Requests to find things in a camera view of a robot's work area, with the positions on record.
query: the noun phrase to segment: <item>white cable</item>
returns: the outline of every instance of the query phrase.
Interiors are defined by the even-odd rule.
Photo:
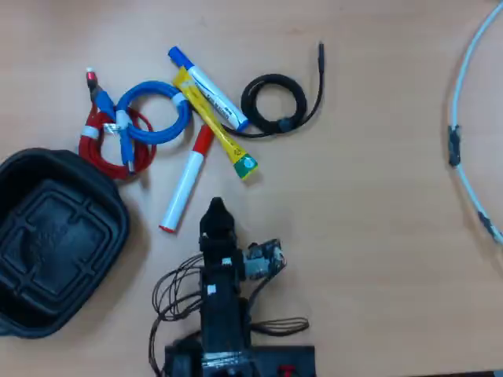
[[[459,103],[459,97],[461,95],[461,90],[463,88],[463,83],[464,83],[464,77],[466,76],[466,72],[468,70],[468,66],[470,64],[470,60],[472,59],[473,52],[479,43],[479,40],[482,38],[483,34],[486,32],[487,28],[493,23],[494,19],[497,17],[497,15],[503,10],[503,2],[500,2],[500,4],[493,10],[493,12],[486,18],[480,29],[476,32],[475,36],[473,37],[472,41],[470,42],[470,46],[468,46],[468,49],[466,50],[466,54],[464,55],[463,59],[463,64],[461,65],[460,71],[459,71],[459,76],[457,77],[456,81],[456,89],[454,90],[454,95],[453,95],[453,102],[452,106],[450,108],[451,110],[451,124],[450,124],[450,131],[451,132],[457,132],[457,106]],[[461,179],[461,183],[463,184],[464,188],[466,189],[466,192],[468,193],[468,196],[470,200],[473,203],[473,206],[477,210],[480,220],[486,220],[486,223],[483,222],[484,226],[487,228],[488,231],[490,231],[491,235],[493,236],[494,240],[499,242],[501,245],[503,245],[503,236],[501,235],[500,230],[494,226],[494,224],[490,221],[489,216],[487,216],[487,212],[482,207],[482,204],[479,201],[479,198],[473,191],[472,186],[470,185],[470,182],[466,176],[466,173],[464,172],[463,165],[461,162],[459,162],[455,166],[456,172],[459,175],[459,178]]]

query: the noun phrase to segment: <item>black cable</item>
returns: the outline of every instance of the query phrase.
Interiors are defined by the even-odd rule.
[[[200,296],[200,292],[193,292],[189,295],[180,298],[179,300],[177,300],[177,302],[173,302],[170,306],[167,306],[160,312],[159,316],[157,316],[156,320],[154,320],[154,323],[152,324],[149,336],[149,363],[157,377],[161,376],[161,371],[159,369],[159,366],[157,365],[156,360],[156,334],[157,330],[159,329],[159,325],[164,320],[163,319],[164,316],[166,315],[168,310],[171,309],[172,306],[197,296]]]
[[[304,93],[302,87],[288,76],[270,74],[260,76],[250,82],[246,85],[243,94],[241,95],[241,110],[248,117],[250,123],[259,128],[262,133],[246,134],[229,128],[223,124],[222,126],[232,135],[250,139],[267,137],[275,134],[286,134],[287,132],[296,130],[306,124],[313,117],[314,113],[318,110],[323,97],[323,89],[325,86],[325,45],[321,42],[318,45],[318,72],[320,77],[318,95],[316,97],[316,101],[314,102],[313,109],[308,115],[306,115],[306,94]],[[257,96],[259,95],[259,91],[266,85],[278,85],[292,93],[297,103],[297,109],[293,116],[269,121],[260,114],[257,109]]]
[[[252,307],[255,304],[255,300],[259,296],[259,293],[264,289],[264,287],[272,280],[274,277],[276,277],[284,268],[286,264],[283,264],[279,267],[279,269],[274,270],[272,273],[270,273],[268,276],[264,277],[262,281],[255,287],[253,292],[250,295],[250,298],[248,299],[248,305],[246,307],[246,313],[245,313],[245,320],[250,323],[252,319]]]
[[[264,320],[250,325],[250,330],[258,334],[284,337],[297,334],[309,328],[309,321],[304,317]]]
[[[162,376],[162,371],[159,369],[156,361],[156,334],[161,322],[174,322],[188,317],[191,313],[199,310],[202,299],[201,292],[195,291],[191,294],[178,297],[182,281],[189,276],[199,275],[201,265],[197,265],[203,259],[202,254],[195,255],[184,261],[177,269],[162,276],[157,281],[152,291],[152,306],[157,313],[157,318],[152,324],[149,336],[149,363],[156,377]],[[163,289],[163,284],[167,281],[170,283]]]

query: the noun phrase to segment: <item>red marker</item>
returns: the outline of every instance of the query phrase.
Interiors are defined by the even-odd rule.
[[[210,148],[211,141],[213,140],[213,131],[211,128],[204,124],[199,133],[197,134],[196,144],[190,151],[189,161],[185,165],[183,175],[178,181],[178,186],[171,198],[170,206],[167,208],[166,214],[159,227],[169,233],[175,233],[183,214],[187,200],[189,200],[190,193],[196,184],[197,176],[203,165],[204,157]]]

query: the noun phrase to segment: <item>white marker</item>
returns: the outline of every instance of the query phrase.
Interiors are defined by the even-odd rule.
[[[162,230],[169,233],[176,232],[178,222],[189,200],[190,193],[196,184],[197,176],[213,137],[211,128],[204,124],[197,134],[196,144],[194,144],[192,151],[190,151],[189,161],[185,165],[183,175],[180,181],[178,181],[178,186],[171,198],[170,206],[167,208],[166,214],[159,225]]]
[[[167,55],[176,65],[185,67],[201,93],[236,130],[242,131],[247,127],[248,118],[177,46],[172,47]]]

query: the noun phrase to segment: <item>wire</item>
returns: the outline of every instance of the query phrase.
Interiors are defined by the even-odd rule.
[[[266,287],[266,285],[268,283],[270,283],[270,281],[272,279],[274,279],[274,277],[276,277],[285,268],[285,266],[286,266],[286,263],[281,264],[277,269],[273,270],[268,276],[264,277],[260,281],[260,283],[255,287],[255,289],[251,292],[250,298],[248,299],[248,305],[247,305],[246,313],[245,313],[245,320],[248,323],[251,322],[252,307],[255,304],[255,300],[259,296],[259,293],[262,291],[262,289],[264,289]]]
[[[170,99],[179,95],[181,100],[176,100],[179,117],[172,126],[162,131],[146,132],[135,127],[128,127],[128,134],[135,140],[149,145],[163,144],[175,139],[189,124],[192,110],[189,102],[174,86],[161,81],[146,81],[129,89],[119,100],[117,110],[126,110],[130,103],[145,95],[159,94]]]
[[[250,330],[263,335],[285,337],[305,331],[309,326],[307,318],[292,317],[256,322],[250,325]]]
[[[267,137],[275,134],[286,134],[287,132],[298,129],[302,125],[309,122],[309,120],[318,110],[321,99],[323,98],[323,89],[325,86],[325,45],[321,42],[318,45],[318,73],[320,80],[318,86],[318,95],[316,97],[316,101],[314,102],[314,106],[308,115],[306,115],[306,94],[304,93],[302,87],[295,80],[289,78],[288,76],[270,74],[260,76],[250,82],[248,85],[246,85],[243,94],[241,95],[241,109],[243,113],[248,117],[250,123],[259,128],[262,133],[246,134],[244,132],[229,128],[225,125],[223,125],[223,127],[232,135],[250,139]],[[293,116],[275,121],[269,121],[260,114],[259,110],[257,109],[257,96],[259,95],[259,91],[266,85],[278,85],[292,93],[297,103],[296,112]]]
[[[153,131],[150,122],[139,112],[132,108],[128,109],[133,120],[134,127],[140,128],[138,119],[141,119],[149,131]],[[87,118],[86,127],[91,127],[97,130],[94,135],[83,134],[79,142],[79,156],[87,162],[92,163],[99,171],[109,176],[111,179],[127,179],[130,174],[127,167],[124,165],[114,165],[107,162],[101,156],[101,146],[103,145],[105,123],[111,122],[111,119],[104,112],[97,112],[97,106],[92,105],[89,116]],[[156,146],[149,148],[147,145],[135,141],[134,142],[134,169],[136,172],[145,170],[152,163],[156,155]]]
[[[457,122],[458,118],[458,104],[459,98],[461,95],[461,90],[464,84],[464,78],[468,71],[468,66],[470,64],[470,60],[472,59],[472,55],[479,43],[479,40],[482,38],[487,28],[494,22],[497,15],[503,10],[503,2],[500,2],[498,6],[491,12],[491,14],[485,19],[482,26],[475,33],[466,53],[464,55],[463,63],[461,65],[459,75],[456,81],[456,88],[454,90],[453,101],[451,105],[451,124],[449,126],[449,152],[450,152],[450,165],[456,169],[456,172],[463,184],[466,192],[470,200],[472,201],[473,206],[477,210],[479,215],[479,219],[482,222],[483,226],[486,228],[487,232],[494,238],[496,242],[503,245],[503,236],[501,235],[501,231],[491,222],[489,219],[486,210],[482,206],[479,201],[479,198],[475,194],[475,191],[470,184],[466,173],[464,172],[463,165],[461,164],[461,155],[460,155],[460,142],[461,138],[459,135],[459,125]]]
[[[182,281],[188,277],[200,275],[200,271],[204,267],[200,263],[203,261],[203,255],[197,254],[185,260],[177,269],[170,271],[162,276],[154,286],[152,291],[152,306],[157,313],[157,318],[152,324],[149,336],[149,363],[156,377],[161,377],[163,371],[159,369],[156,361],[156,334],[161,322],[175,322],[185,319],[191,313],[199,310],[203,301],[200,291],[194,291],[188,295],[179,297]],[[260,293],[260,291],[286,266],[285,257],[282,256],[282,263],[273,272],[265,277],[255,290],[251,293],[248,305],[246,308],[246,319],[250,318],[250,310]],[[308,329],[309,321],[303,317],[292,317],[276,320],[264,320],[250,324],[250,331],[275,337],[284,337],[297,334]],[[188,334],[184,340],[198,338],[201,335],[201,330],[194,331]]]
[[[182,281],[190,276],[199,275],[203,259],[202,254],[194,255],[184,261],[177,269],[162,276],[152,291],[152,306],[157,318],[152,324],[149,336],[149,363],[157,377],[162,375],[156,360],[156,334],[161,322],[175,322],[188,317],[199,310],[202,305],[201,292],[194,291],[181,298],[178,297]]]

